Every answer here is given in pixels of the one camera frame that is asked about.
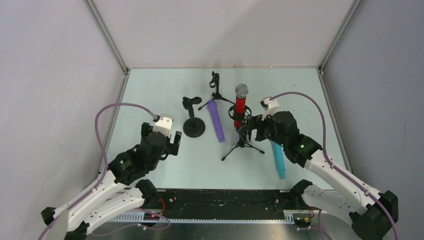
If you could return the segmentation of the red glitter microphone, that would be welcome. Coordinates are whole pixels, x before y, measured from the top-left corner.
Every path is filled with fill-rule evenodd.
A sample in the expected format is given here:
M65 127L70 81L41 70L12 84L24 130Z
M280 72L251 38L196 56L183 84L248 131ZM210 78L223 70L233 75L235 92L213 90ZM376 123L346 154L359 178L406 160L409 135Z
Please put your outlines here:
M246 96L249 93L248 86L240 83L235 87L236 100L234 105L234 127L240 128L245 117Z

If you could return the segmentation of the black tripod shock-mount stand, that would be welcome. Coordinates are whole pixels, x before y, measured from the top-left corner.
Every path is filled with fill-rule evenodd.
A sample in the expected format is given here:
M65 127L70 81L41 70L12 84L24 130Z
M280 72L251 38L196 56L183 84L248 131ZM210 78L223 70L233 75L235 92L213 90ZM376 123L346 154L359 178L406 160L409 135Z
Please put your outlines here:
M224 161L233 152L233 150L237 148L252 148L264 155L265 151L250 144L252 129L249 128L249 120L252 118L252 110L248 106L245 106L243 113L237 113L236 105L234 104L228 109L228 116L234 120L235 123L240 124L240 126L235 127L235 131L238 135L238 141L234 147L232 147L229 152L221 158L221 161Z

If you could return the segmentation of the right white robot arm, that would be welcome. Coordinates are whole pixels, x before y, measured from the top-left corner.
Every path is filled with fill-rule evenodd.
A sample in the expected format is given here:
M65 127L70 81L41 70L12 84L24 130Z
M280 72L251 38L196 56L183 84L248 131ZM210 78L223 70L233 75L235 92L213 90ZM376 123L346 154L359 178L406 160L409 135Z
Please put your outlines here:
M256 141L278 144L290 162L314 173L334 189L326 191L301 180L292 191L300 195L306 205L349 224L362 240L381 240L394 229L399 218L397 196L389 190L381 192L342 168L319 143L300 132L289 111L266 117L250 116L245 127L248 133L256 130Z

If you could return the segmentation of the purple microphone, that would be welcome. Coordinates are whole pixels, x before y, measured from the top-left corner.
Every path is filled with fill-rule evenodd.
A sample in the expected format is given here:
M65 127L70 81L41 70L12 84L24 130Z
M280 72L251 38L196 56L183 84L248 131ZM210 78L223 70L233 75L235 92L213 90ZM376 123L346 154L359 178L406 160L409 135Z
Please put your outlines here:
M218 105L214 99L211 99L207 102L207 108L209 110L209 113L211 115L211 119L213 122L213 126L215 129L216 137L219 143L225 142L225 134L223 131L222 123L220 120L219 112L218 112Z

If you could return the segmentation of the round base mic stand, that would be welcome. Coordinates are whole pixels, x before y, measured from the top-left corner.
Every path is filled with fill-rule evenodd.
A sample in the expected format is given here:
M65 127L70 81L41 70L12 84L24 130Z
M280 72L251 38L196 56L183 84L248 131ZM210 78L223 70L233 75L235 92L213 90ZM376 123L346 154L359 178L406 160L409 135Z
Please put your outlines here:
M195 117L193 105L199 105L202 102L202 98L199 96L189 98L184 96L182 98L182 105L185 110L188 111L189 119L183 124L183 132L190 138L198 138L204 134L206 125L204 121L198 117Z

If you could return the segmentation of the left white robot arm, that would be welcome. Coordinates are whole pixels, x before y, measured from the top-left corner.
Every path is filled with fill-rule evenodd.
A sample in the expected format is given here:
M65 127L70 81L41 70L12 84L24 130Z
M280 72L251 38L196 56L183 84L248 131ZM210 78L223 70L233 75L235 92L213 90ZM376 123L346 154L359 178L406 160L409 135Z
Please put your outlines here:
M162 115L150 125L141 126L140 144L118 154L83 192L61 207L46 207L41 211L49 226L67 210L66 240L83 240L96 228L114 217L135 209L152 208L159 200L158 191L149 179L159 161L177 156L182 133L176 131L171 142L173 120Z

